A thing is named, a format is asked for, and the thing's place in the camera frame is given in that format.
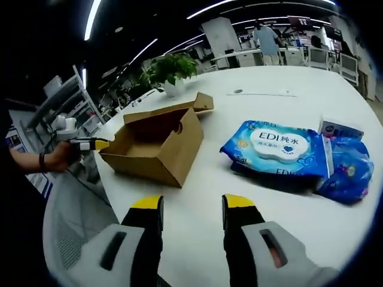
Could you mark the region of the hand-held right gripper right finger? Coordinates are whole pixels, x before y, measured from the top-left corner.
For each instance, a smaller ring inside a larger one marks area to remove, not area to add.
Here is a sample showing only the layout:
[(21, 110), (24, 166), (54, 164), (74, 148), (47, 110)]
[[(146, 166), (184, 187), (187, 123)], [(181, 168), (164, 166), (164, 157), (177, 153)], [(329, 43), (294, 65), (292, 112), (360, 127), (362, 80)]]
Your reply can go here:
[(326, 286), (338, 276), (310, 260), (305, 245), (248, 198), (222, 196), (223, 246), (231, 286)]

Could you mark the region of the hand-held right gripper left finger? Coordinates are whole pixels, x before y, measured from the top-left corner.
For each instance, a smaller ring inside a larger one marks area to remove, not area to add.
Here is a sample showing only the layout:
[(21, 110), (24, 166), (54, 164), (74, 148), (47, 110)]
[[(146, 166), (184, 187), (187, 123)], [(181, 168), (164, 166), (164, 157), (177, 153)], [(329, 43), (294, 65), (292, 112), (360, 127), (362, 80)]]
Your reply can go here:
[(163, 250), (163, 196), (131, 205), (121, 224), (104, 228), (69, 269), (75, 286), (158, 286)]

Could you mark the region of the person's left hand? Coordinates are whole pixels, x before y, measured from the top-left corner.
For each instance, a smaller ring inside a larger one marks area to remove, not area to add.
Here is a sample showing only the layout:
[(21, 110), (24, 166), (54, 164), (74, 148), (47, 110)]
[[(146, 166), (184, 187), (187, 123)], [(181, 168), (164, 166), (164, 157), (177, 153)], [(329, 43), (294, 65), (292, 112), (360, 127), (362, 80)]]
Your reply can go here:
[(45, 170), (62, 173), (80, 159), (80, 150), (70, 142), (59, 142), (53, 152), (44, 156)]

